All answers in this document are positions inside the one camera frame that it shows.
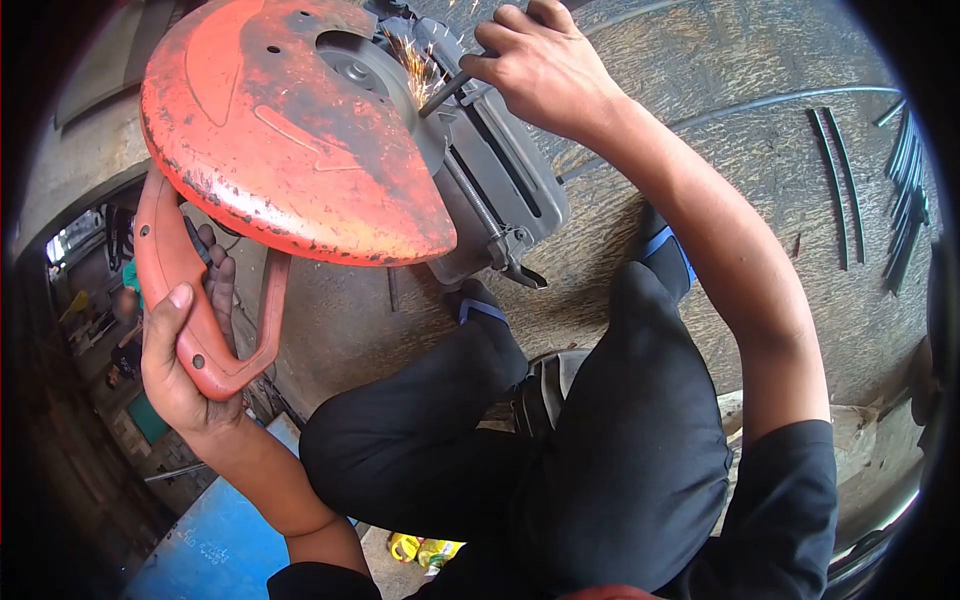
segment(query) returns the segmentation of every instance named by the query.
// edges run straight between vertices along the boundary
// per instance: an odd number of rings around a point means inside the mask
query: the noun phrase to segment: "sparks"
[[[413,39],[404,36],[403,40],[400,40],[387,32],[384,32],[384,34],[390,42],[396,58],[407,71],[407,85],[413,94],[414,102],[417,103],[417,108],[422,107],[426,104],[427,99],[430,98],[433,91],[437,89],[437,86],[434,84],[434,79],[437,78],[437,64],[432,60],[424,59],[414,45]],[[431,43],[427,46],[426,52],[429,55],[432,51],[433,44]],[[440,78],[438,81],[439,84],[443,82],[443,78]]]

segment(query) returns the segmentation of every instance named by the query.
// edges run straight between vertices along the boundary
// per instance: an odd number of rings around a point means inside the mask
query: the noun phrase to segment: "forearm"
[[[314,493],[297,457],[246,415],[212,434],[184,438],[281,535],[307,535],[338,518]]]
[[[815,338],[803,287],[773,231],[645,108],[625,98],[588,145],[670,224],[741,350]]]

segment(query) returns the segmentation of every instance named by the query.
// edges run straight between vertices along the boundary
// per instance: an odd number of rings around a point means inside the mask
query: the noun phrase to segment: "hand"
[[[227,346],[236,355],[233,324],[233,280],[236,263],[227,251],[216,244],[213,228],[202,225],[197,230],[207,246],[213,265],[207,273],[202,292],[210,299],[213,313]],[[143,328],[143,358],[140,370],[143,389],[156,413],[177,430],[188,443],[236,425],[243,418],[240,394],[226,402],[205,398],[177,359],[177,335],[186,323],[195,290],[189,283],[181,283],[147,315]]]
[[[496,86],[510,112],[531,125],[589,145],[627,99],[557,0],[530,0],[527,12],[504,5],[473,35],[498,58],[468,54],[460,68]]]

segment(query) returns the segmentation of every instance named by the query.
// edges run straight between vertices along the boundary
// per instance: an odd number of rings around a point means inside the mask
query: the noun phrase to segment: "saw handle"
[[[239,360],[227,346],[204,292],[206,264],[190,240],[177,198],[174,186],[152,166],[133,227],[137,278],[148,311],[178,284],[187,281],[193,286],[193,306],[177,337],[177,358],[201,394],[211,400],[227,400],[276,360],[290,254],[267,251],[256,350],[247,360]]]

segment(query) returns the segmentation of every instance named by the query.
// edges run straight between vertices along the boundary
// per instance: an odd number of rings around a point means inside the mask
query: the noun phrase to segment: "fingernail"
[[[183,308],[190,303],[190,297],[193,296],[193,290],[189,283],[181,283],[170,292],[170,302],[177,308]]]

